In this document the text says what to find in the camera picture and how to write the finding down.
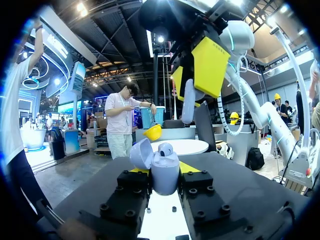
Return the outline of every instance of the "ceiling light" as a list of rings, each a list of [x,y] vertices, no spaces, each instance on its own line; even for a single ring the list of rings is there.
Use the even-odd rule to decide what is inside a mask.
[[[58,86],[58,85],[60,84],[60,79],[59,79],[59,78],[56,78],[56,79],[54,80],[54,84]]]
[[[288,6],[287,6],[287,5],[283,5],[283,6],[280,8],[280,13],[284,14],[287,10],[288,10]]]
[[[302,34],[304,34],[304,33],[305,33],[305,30],[304,30],[304,29],[302,29],[302,30],[299,31],[299,35],[302,35]]]
[[[78,5],[76,6],[76,9],[80,12],[80,11],[82,11],[83,9],[85,9],[85,5],[84,5],[82,2],[80,2],[80,3],[78,3]]]
[[[159,43],[163,43],[163,42],[164,42],[164,40],[165,40],[165,39],[164,39],[164,37],[163,37],[163,36],[159,36],[159,37],[158,37],[158,42],[159,42]]]
[[[276,19],[274,16],[270,16],[267,18],[266,23],[272,27],[276,25]]]
[[[241,4],[243,3],[243,0],[230,0],[230,2],[236,6],[241,6]]]
[[[81,11],[81,17],[85,17],[85,16],[87,16],[87,15],[88,15],[87,9],[83,9],[83,10]]]

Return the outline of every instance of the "hand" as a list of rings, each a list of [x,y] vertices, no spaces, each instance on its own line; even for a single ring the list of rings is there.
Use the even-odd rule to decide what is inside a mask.
[[[131,112],[134,108],[132,106],[124,106],[123,110],[127,112]]]
[[[153,114],[153,115],[156,115],[156,112],[157,112],[156,105],[152,104],[150,108],[151,108],[152,114]]]
[[[40,27],[42,25],[42,22],[40,21],[40,18],[36,18],[35,20],[34,20],[34,25],[33,25],[33,27],[35,28],[35,29],[37,29],[37,27]]]
[[[315,84],[319,82],[319,75],[315,71],[312,73],[312,82],[314,82]]]

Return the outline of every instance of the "man wearing hard hat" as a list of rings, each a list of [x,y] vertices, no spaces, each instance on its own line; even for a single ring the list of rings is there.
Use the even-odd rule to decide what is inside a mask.
[[[284,121],[284,123],[288,124],[289,123],[288,109],[287,109],[286,105],[281,104],[281,97],[278,93],[276,93],[274,95],[274,100],[277,105],[276,110],[277,110],[278,114],[281,116],[281,119]]]
[[[230,115],[230,124],[231,125],[236,125],[236,123],[238,122],[239,120],[239,114],[237,112],[232,112],[231,115]]]

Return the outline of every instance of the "white round table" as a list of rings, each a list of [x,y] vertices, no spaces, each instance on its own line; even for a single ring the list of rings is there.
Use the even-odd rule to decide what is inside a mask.
[[[173,147],[173,151],[178,156],[201,154],[208,150],[209,144],[205,141],[195,139],[175,139],[163,140],[151,143],[153,152],[158,151],[158,146],[163,143],[169,143]]]

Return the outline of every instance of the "black table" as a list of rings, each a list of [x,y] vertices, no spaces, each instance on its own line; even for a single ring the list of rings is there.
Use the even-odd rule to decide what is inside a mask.
[[[308,202],[307,197],[258,175],[216,152],[185,155],[179,159],[196,169],[208,171],[213,177],[216,192],[232,206],[232,209],[236,209],[239,217],[245,216],[249,221],[254,222],[271,212],[276,212],[286,201],[292,203],[297,216]],[[65,198],[54,211],[63,220],[77,218],[79,210],[85,210],[99,217],[100,204],[105,203],[114,192],[119,174],[123,170],[133,168],[128,157],[119,157],[111,161]],[[37,224],[45,231],[53,230],[45,218]]]

